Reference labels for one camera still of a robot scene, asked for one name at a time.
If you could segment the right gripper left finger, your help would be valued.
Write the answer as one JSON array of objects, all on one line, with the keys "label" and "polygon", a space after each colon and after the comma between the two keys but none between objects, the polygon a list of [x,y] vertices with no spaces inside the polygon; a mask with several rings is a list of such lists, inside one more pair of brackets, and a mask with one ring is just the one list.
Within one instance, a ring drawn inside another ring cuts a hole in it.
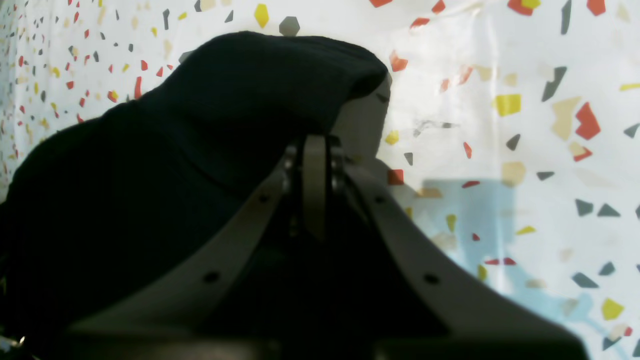
[{"label": "right gripper left finger", "polygon": [[327,232],[329,139],[307,136],[231,220],[197,252],[158,280],[74,323],[67,360],[290,360],[301,346],[279,333],[215,328],[242,282],[258,275],[256,260],[275,252],[285,267],[322,244]]}]

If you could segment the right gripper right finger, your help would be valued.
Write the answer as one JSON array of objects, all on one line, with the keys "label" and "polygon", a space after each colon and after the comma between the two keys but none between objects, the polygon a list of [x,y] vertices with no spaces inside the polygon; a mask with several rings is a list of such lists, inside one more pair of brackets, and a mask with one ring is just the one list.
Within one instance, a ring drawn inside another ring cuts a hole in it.
[{"label": "right gripper right finger", "polygon": [[373,360],[585,360],[568,330],[492,291],[425,236],[372,175],[327,140],[327,228]]}]

